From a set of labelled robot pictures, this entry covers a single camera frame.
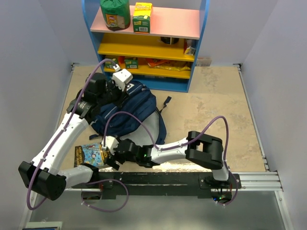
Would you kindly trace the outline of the navy blue student backpack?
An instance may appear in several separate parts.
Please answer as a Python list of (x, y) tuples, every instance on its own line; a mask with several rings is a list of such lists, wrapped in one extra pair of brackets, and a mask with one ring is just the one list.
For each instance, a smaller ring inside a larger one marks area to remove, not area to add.
[(96, 139), (104, 134), (130, 139), (136, 145), (151, 145), (147, 129), (151, 132), (155, 144), (163, 145), (167, 135), (161, 110), (157, 108), (156, 96), (143, 83), (132, 80), (128, 84), (129, 97), (118, 108), (114, 104), (103, 105), (92, 124), (96, 134), (89, 139)]

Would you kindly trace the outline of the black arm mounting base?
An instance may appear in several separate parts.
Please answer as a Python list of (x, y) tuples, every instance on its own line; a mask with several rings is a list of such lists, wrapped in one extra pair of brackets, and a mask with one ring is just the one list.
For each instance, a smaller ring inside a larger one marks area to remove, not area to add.
[(100, 172), (97, 180), (103, 182), (103, 199), (114, 199), (126, 194), (121, 181), (130, 196), (196, 196), (212, 197), (212, 194), (227, 190), (229, 185), (213, 182), (211, 172)]

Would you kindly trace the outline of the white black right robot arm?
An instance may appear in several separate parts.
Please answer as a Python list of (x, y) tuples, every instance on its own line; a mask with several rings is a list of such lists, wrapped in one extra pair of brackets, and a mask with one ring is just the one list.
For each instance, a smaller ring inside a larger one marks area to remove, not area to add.
[(103, 138), (102, 149), (108, 154), (104, 156), (104, 164), (115, 170), (127, 161), (141, 167), (152, 168), (168, 161), (186, 159), (213, 173), (214, 184), (225, 188), (231, 178), (224, 163), (224, 148), (220, 138), (190, 131), (186, 138), (164, 145), (136, 145), (132, 140), (121, 140), (112, 136)]

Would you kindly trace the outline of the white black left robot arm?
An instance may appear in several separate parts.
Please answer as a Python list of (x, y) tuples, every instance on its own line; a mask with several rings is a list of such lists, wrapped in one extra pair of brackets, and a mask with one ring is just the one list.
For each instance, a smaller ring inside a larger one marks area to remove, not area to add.
[(60, 166), (77, 137), (94, 122), (101, 107), (123, 103), (131, 80), (132, 74), (126, 69), (113, 73), (111, 80), (102, 73), (87, 78), (50, 141), (30, 163), (20, 164), (18, 171), (29, 193), (36, 192), (54, 201), (66, 188), (78, 184), (94, 188), (99, 184), (98, 168), (88, 163), (64, 171), (60, 171)]

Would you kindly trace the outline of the small green box left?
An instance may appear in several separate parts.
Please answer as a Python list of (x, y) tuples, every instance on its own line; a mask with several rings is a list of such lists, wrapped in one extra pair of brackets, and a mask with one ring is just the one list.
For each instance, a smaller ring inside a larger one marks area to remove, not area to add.
[(110, 61), (105, 62), (105, 68), (115, 70), (114, 66), (119, 64), (117, 56), (105, 56), (105, 59), (109, 59)]

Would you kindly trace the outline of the small green box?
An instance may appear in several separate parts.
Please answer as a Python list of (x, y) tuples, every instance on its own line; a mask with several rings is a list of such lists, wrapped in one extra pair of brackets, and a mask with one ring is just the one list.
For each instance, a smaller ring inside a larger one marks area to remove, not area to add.
[(110, 61), (105, 62), (105, 68), (115, 70), (114, 66), (119, 64), (117, 56), (105, 56), (105, 59), (109, 59)]
[(126, 69), (138, 69), (139, 62), (137, 57), (125, 57), (125, 68)]

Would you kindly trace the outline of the small green box right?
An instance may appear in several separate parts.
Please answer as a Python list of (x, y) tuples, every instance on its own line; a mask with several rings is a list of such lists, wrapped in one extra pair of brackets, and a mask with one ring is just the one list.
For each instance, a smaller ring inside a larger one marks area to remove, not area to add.
[(137, 57), (125, 57), (125, 68), (126, 69), (138, 69), (139, 62)]

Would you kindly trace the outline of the orange yellow snack packets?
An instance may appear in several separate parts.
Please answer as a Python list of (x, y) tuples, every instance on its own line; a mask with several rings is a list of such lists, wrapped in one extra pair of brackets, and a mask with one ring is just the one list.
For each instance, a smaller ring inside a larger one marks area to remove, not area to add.
[(150, 68), (164, 69), (170, 71), (188, 71), (191, 70), (191, 64), (185, 61), (166, 60), (156, 58), (145, 58)]

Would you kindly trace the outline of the blue shelf unit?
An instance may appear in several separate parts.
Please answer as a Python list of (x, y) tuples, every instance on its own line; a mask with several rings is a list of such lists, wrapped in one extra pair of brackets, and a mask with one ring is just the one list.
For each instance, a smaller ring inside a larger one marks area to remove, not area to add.
[[(188, 92), (196, 60), (200, 53), (210, 1), (202, 0), (198, 10), (153, 7), (149, 34), (134, 33), (133, 27), (111, 31), (106, 27), (100, 2), (83, 0), (83, 17), (98, 61), (105, 56), (137, 57), (138, 69), (132, 69), (134, 79), (153, 90)], [(185, 39), (196, 40), (193, 56), (184, 55)], [(188, 71), (150, 68), (145, 58), (185, 61)]]

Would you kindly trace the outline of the green cylindrical package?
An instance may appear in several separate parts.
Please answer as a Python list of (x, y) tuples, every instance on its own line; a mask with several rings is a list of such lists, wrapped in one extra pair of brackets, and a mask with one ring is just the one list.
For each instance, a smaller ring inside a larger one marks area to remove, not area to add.
[(130, 3), (128, 0), (100, 0), (100, 8), (109, 30), (119, 31), (130, 26)]

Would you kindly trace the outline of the yellow green carton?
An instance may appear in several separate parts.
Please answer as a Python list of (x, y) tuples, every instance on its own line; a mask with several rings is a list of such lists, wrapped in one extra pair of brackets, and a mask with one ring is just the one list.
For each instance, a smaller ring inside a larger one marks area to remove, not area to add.
[(149, 34), (151, 29), (151, 14), (153, 4), (137, 2), (132, 17), (133, 31), (135, 33)]

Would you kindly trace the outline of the small snack pouch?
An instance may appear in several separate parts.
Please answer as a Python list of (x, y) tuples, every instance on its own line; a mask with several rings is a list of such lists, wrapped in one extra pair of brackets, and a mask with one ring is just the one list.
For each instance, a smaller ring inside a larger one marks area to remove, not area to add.
[(185, 39), (184, 41), (184, 55), (193, 56), (196, 51), (196, 40)]

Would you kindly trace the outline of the small box behind shelf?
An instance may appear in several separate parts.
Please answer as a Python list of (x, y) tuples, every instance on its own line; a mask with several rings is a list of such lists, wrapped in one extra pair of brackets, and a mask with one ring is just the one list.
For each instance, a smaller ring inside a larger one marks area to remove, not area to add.
[(197, 67), (209, 67), (212, 63), (212, 59), (210, 57), (198, 57), (196, 60)]

